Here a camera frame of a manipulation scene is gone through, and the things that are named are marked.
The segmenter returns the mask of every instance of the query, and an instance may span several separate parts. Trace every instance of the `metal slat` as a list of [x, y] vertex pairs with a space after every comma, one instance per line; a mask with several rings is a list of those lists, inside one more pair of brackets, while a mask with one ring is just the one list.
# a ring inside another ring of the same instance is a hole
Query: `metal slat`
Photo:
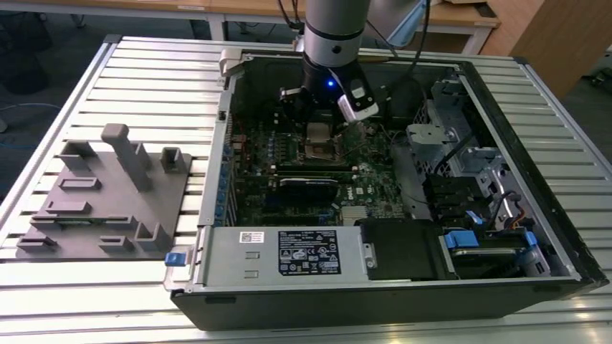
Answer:
[[501, 104], [499, 106], [505, 115], [548, 115], [556, 116], [553, 109], [548, 106]]
[[160, 283], [164, 273], [163, 262], [0, 264], [0, 287]]
[[211, 44], [121, 41], [117, 49], [159, 50], [163, 52], [221, 52], [223, 47]]
[[160, 285], [75, 287], [69, 290], [69, 297], [67, 292], [63, 289], [39, 289], [36, 292], [5, 290], [0, 293], [0, 317], [176, 310], [168, 292]]
[[572, 220], [572, 224], [577, 229], [609, 228], [612, 236], [612, 211], [567, 211], [567, 216]]
[[[13, 221], [7, 224], [9, 234], [13, 235], [23, 235], [28, 233], [29, 230], [29, 220], [32, 219], [32, 215], [20, 215], [16, 216]], [[176, 232], [180, 235], [195, 235], [197, 232], [197, 215], [180, 215], [179, 221], [176, 224]]]
[[549, 179], [605, 179], [599, 166], [537, 165], [537, 169]]
[[[51, 160], [51, 164], [45, 169], [45, 173], [59, 173], [64, 169], [64, 162], [59, 158], [53, 158]], [[191, 169], [189, 169], [189, 174], [191, 175], [204, 175], [208, 170], [208, 161], [207, 160], [193, 160], [191, 162]]]
[[223, 91], [223, 86], [216, 81], [124, 79], [113, 77], [103, 77], [97, 80], [96, 89], [100, 88], [115, 90]]
[[503, 77], [500, 75], [481, 75], [480, 78], [487, 84], [487, 87], [491, 89], [496, 85], [516, 85], [516, 86], [531, 86], [533, 83], [523, 75], [521, 77]]
[[[64, 135], [65, 140], [95, 140], [103, 134], [103, 128], [84, 128], [72, 127]], [[203, 142], [212, 141], [212, 130], [193, 130], [193, 129], [148, 129], [148, 128], [131, 128], [128, 138], [133, 141], [147, 142]]]
[[603, 195], [564, 195], [557, 196], [565, 211], [573, 210], [612, 210], [612, 196]]
[[161, 115], [216, 115], [216, 104], [172, 104], [171, 102], [113, 102], [88, 100], [83, 102], [81, 112], [88, 113], [141, 113]]
[[[189, 177], [188, 185], [184, 190], [185, 193], [201, 192], [204, 189], [204, 186], [201, 185], [201, 182], [199, 181], [199, 179], [197, 179], [197, 183], [195, 183], [195, 181], [192, 181], [192, 178], [200, 178], [200, 177]], [[56, 182], [57, 182], [57, 176], [43, 176], [39, 180], [39, 183], [36, 184], [35, 192], [36, 193], [49, 192], [53, 185], [56, 185]]]
[[211, 52], [156, 52], [147, 50], [117, 49], [113, 53], [115, 57], [125, 57], [128, 59], [168, 59], [177, 61], [205, 61], [219, 62], [219, 53]]
[[[21, 211], [39, 211], [45, 203], [47, 195], [31, 195]], [[201, 205], [201, 195], [187, 195], [183, 198], [181, 211], [199, 211]]]
[[496, 68], [496, 67], [476, 67], [480, 75], [499, 75], [504, 77], [525, 77], [525, 73], [520, 68]]
[[216, 81], [217, 71], [195, 70], [137, 70], [133, 68], [105, 68], [103, 77], [121, 77], [133, 79], [164, 79], [164, 80], [204, 80]]
[[551, 190], [556, 195], [612, 195], [612, 186], [551, 186]]
[[73, 125], [105, 126], [107, 123], [123, 123], [131, 128], [205, 128], [215, 127], [215, 116], [164, 116], [124, 115], [120, 113], [79, 113]]
[[97, 89], [92, 90], [87, 99], [135, 102], [197, 102], [217, 104], [219, 93]]
[[523, 146], [528, 151], [584, 151], [583, 145], [580, 142], [573, 139], [565, 138], [520, 138]]
[[547, 105], [547, 100], [540, 95], [509, 95], [492, 93], [497, 103], [501, 104], [536, 104]]
[[167, 59], [124, 59], [113, 57], [107, 67], [145, 68], [149, 70], [219, 70], [219, 63], [203, 61], [173, 61]]
[[529, 84], [524, 85], [504, 85], [504, 84], [489, 84], [487, 85], [488, 91], [493, 93], [493, 96], [496, 93], [509, 93], [513, 95], [537, 95], [539, 92], [537, 89], [533, 86], [529, 86]]
[[505, 115], [509, 124], [524, 124], [537, 126], [553, 126], [563, 127], [563, 122], [556, 116], [540, 116], [540, 115]]
[[592, 249], [591, 254], [597, 260], [601, 269], [612, 270], [612, 249]]
[[573, 138], [565, 127], [533, 127], [531, 125], [513, 125], [512, 129], [521, 138]]
[[584, 152], [551, 152], [551, 151], [529, 151], [529, 156], [537, 164], [552, 163], [560, 164], [580, 164], [592, 165], [593, 159]]

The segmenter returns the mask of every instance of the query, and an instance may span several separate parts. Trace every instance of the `white label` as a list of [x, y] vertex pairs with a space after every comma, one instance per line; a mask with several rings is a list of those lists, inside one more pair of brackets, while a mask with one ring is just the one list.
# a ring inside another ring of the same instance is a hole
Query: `white label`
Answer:
[[264, 242], [264, 232], [263, 231], [241, 231], [239, 241], [241, 244], [261, 244]]
[[177, 8], [179, 9], [191, 9], [191, 10], [195, 10], [195, 11], [204, 11], [204, 7], [203, 6], [183, 6], [183, 5], [179, 5]]

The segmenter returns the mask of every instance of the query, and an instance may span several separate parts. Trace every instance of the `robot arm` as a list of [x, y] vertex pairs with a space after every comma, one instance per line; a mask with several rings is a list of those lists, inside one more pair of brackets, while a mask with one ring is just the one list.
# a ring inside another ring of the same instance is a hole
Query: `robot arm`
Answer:
[[312, 102], [307, 112], [337, 106], [347, 122], [364, 120], [377, 114], [373, 90], [357, 63], [368, 11], [371, 21], [381, 28], [383, 34], [404, 45], [416, 31], [424, 2], [373, 0], [371, 4], [371, 0], [308, 1], [300, 90], [303, 102]]

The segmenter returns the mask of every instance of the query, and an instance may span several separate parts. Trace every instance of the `motherboard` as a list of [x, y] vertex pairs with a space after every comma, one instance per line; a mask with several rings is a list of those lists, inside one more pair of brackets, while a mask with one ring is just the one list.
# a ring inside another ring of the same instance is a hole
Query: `motherboard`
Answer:
[[381, 125], [311, 122], [303, 129], [235, 121], [239, 226], [352, 226], [404, 217], [391, 135]]

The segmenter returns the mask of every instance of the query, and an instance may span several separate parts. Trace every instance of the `floor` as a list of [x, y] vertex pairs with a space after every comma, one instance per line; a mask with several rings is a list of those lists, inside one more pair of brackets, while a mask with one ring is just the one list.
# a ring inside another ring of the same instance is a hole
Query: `floor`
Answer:
[[[5, 103], [8, 105], [23, 102], [44, 102], [61, 106], [107, 34], [184, 39], [193, 39], [195, 35], [197, 38], [207, 38], [209, 35], [204, 22], [195, 23], [192, 30], [187, 20], [87, 16], [85, 23], [87, 26], [77, 29], [69, 15], [47, 16], [45, 27], [53, 47], [39, 54], [39, 61], [49, 74], [51, 85], [41, 92], [28, 96], [12, 95], [0, 87], [0, 109]], [[280, 24], [249, 24], [247, 30], [248, 34], [241, 34], [239, 26], [231, 23], [229, 39], [289, 43], [295, 36], [289, 28]], [[364, 42], [367, 47], [376, 45], [372, 39]], [[564, 104], [604, 155], [612, 160], [612, 135], [607, 132], [607, 126], [611, 124], [607, 113], [612, 108], [612, 94], [593, 89], [584, 80], [565, 98]], [[0, 112], [0, 120], [8, 124], [8, 130], [0, 133], [0, 201], [33, 152], [33, 148], [27, 146], [36, 146], [55, 116], [56, 111], [47, 107], [19, 107]], [[7, 145], [25, 148], [7, 148]]]

